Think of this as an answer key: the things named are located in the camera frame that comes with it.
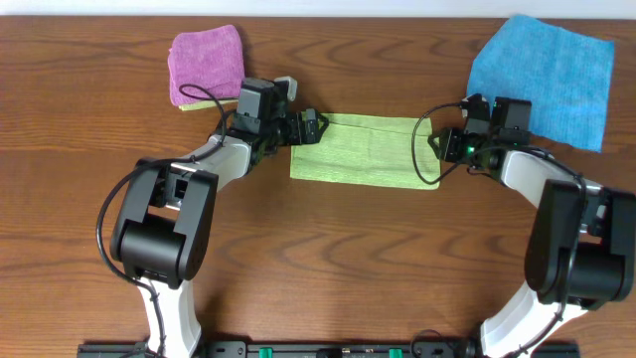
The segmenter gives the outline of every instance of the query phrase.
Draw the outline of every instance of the table surface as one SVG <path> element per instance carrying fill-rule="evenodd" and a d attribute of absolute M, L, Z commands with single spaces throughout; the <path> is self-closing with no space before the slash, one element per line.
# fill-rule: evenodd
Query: table surface
<path fill-rule="evenodd" d="M 94 224 L 138 158 L 186 154 L 219 119 L 170 103 L 177 34 L 235 24 L 246 72 L 298 79 L 298 108 L 416 117 L 465 95 L 472 60 L 503 22 L 0 18 L 0 355 L 73 356 L 85 341 L 147 336 L 140 294 L 100 260 Z M 549 22 L 614 40 L 616 59 L 603 152 L 536 144 L 636 191 L 636 22 Z M 453 110 L 432 121 L 461 124 Z M 523 282 L 534 214 L 517 193 L 463 171 L 436 191 L 291 180 L 283 149 L 219 194 L 194 280 L 197 316 L 209 339 L 463 336 Z M 556 337 L 576 339 L 586 357 L 634 356 L 635 296 Z"/>

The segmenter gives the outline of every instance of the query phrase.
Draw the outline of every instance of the blue towel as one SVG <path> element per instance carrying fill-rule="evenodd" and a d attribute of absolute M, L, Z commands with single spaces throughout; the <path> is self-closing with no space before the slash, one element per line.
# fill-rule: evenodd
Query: blue towel
<path fill-rule="evenodd" d="M 528 16 L 508 20 L 473 62 L 468 94 L 527 99 L 530 132 L 600 152 L 614 44 Z"/>

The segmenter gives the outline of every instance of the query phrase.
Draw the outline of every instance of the wood grain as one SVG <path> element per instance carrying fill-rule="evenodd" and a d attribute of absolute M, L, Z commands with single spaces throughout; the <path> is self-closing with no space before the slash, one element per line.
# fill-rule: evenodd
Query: wood grain
<path fill-rule="evenodd" d="M 419 116 L 465 95 L 472 60 L 503 22 L 0 18 L 0 355 L 68 357 L 85 341 L 148 334 L 139 293 L 100 261 L 93 228 L 137 158 L 183 155 L 217 123 L 213 110 L 169 101 L 177 34 L 237 25 L 248 74 L 297 78 L 298 108 Z M 550 22 L 614 40 L 616 60 L 603 153 L 536 144 L 636 191 L 636 23 Z M 449 110 L 433 125 L 460 121 Z M 283 149 L 219 194 L 197 314 L 207 337 L 465 335 L 523 281 L 533 219 L 514 192 L 460 172 L 432 192 L 291 180 Z M 635 356 L 635 313 L 632 295 L 556 337 L 586 357 Z"/>

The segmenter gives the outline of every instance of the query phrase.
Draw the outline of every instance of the wooden table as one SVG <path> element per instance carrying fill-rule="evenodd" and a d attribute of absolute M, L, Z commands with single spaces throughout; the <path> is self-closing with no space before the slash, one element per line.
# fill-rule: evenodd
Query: wooden table
<path fill-rule="evenodd" d="M 170 103 L 177 34 L 237 25 L 247 73 L 297 78 L 298 108 L 419 116 L 465 95 L 472 60 L 503 22 L 0 18 L 0 355 L 73 356 L 85 341 L 147 336 L 139 292 L 99 259 L 94 224 L 137 158 L 186 154 L 219 119 Z M 616 59 L 603 153 L 536 144 L 636 191 L 636 23 L 549 22 L 614 40 Z M 447 110 L 433 124 L 461 118 Z M 463 336 L 523 282 L 534 212 L 463 171 L 436 191 L 291 180 L 284 149 L 219 194 L 197 315 L 207 338 Z M 636 294 L 556 337 L 576 339 L 585 357 L 634 356 L 634 314 Z"/>

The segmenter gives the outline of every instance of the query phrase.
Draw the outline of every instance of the robotic arm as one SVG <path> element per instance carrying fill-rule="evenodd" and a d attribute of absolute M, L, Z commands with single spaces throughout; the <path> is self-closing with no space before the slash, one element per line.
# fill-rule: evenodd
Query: robotic arm
<path fill-rule="evenodd" d="M 530 356 L 566 322 L 629 294 L 636 197 L 575 177 L 549 154 L 528 147 L 529 102 L 498 97 L 494 105 L 491 119 L 480 94 L 464 99 L 464 129 L 445 128 L 437 135 L 439 146 L 432 138 L 429 143 L 440 159 L 487 171 L 538 209 L 526 253 L 526 281 L 499 313 L 483 322 L 467 354 Z M 580 233 L 600 242 L 580 243 Z"/>
<path fill-rule="evenodd" d="M 320 141 L 329 122 L 314 109 L 291 113 L 296 81 L 245 79 L 230 128 L 219 128 L 201 148 L 175 162 L 143 171 L 130 182 L 110 242 L 111 256 L 125 273 L 158 293 L 165 327 L 164 355 L 190 357 L 201 336 L 191 280 L 203 262 L 218 191 L 240 178 L 279 145 Z M 142 159 L 138 165 L 150 162 Z M 179 211 L 176 222 L 148 213 L 148 206 Z M 140 287 L 150 323 L 149 348 L 160 345 L 158 314 L 150 292 Z"/>

